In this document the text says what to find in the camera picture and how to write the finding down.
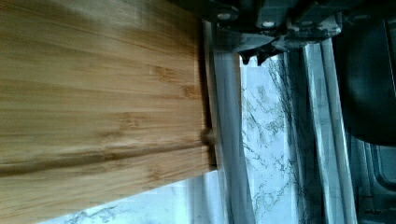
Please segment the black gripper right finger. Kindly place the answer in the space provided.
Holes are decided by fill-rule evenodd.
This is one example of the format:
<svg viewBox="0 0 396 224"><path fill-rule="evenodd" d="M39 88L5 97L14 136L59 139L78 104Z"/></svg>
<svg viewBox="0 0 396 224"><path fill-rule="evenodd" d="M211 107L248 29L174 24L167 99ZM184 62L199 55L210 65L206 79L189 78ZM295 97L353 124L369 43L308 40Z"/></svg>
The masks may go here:
<svg viewBox="0 0 396 224"><path fill-rule="evenodd" d="M272 44L265 44L256 48L257 65L261 66L268 58L286 52L286 49L276 47Z"/></svg>

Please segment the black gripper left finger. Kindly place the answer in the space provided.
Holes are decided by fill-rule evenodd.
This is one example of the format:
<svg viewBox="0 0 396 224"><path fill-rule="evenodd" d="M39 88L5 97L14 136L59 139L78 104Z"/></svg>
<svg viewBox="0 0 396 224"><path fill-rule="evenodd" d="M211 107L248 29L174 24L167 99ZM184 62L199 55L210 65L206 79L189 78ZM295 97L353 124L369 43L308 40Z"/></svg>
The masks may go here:
<svg viewBox="0 0 396 224"><path fill-rule="evenodd" d="M238 54L242 59L243 65L248 65L249 60L252 57L255 57L258 54L258 51L256 49L246 49L239 51Z"/></svg>

